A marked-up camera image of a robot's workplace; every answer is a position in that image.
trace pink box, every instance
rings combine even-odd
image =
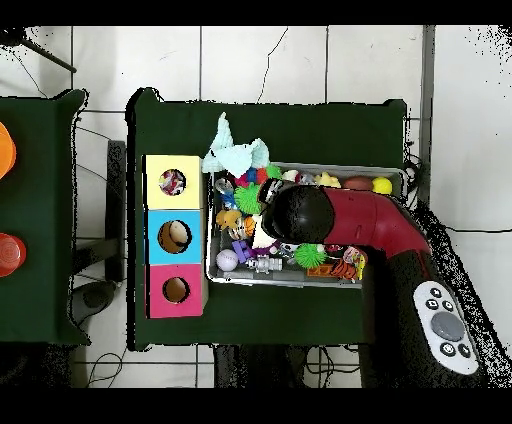
[[[202,268],[201,264],[150,265],[148,318],[201,316],[208,298],[208,281]],[[165,282],[176,277],[188,286],[188,295],[180,303],[172,303],[164,295]]]

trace orange bowl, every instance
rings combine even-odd
[[[7,174],[16,161],[16,145],[7,128],[0,122],[0,179]]]
[[[9,234],[0,233],[0,277],[6,277],[16,271],[27,256],[23,242]]]

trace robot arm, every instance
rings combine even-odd
[[[457,301],[439,277],[423,233],[392,198],[271,179],[258,200],[263,230],[282,242],[365,245],[384,252],[377,281],[363,284],[363,296],[371,292],[374,305],[365,310],[374,327],[368,347],[374,386],[483,385]]]

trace green toy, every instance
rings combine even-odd
[[[249,183],[248,187],[237,187],[235,190],[235,203],[238,208],[248,215],[258,215],[261,212],[258,203],[260,186]]]
[[[281,179],[281,169],[277,165],[269,165],[267,166],[267,176],[268,178],[277,178],[278,180]]]
[[[323,250],[319,251],[318,246],[318,244],[301,244],[294,253],[297,263],[303,268],[315,268],[323,264],[327,254]]]

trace green table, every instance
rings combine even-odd
[[[68,318],[72,274],[72,124],[85,92],[57,99],[0,98],[17,149],[0,180],[0,232],[21,238],[27,259],[0,278],[0,341],[85,344]]]
[[[127,108],[128,236],[135,240],[135,347],[147,344],[342,344],[363,339],[362,296],[355,289],[240,286],[210,282],[203,316],[149,320],[144,315],[141,156],[204,157],[226,112],[236,144],[260,137],[271,161],[401,168],[406,105],[316,106],[163,102],[141,89]],[[135,225],[135,232],[130,228]]]

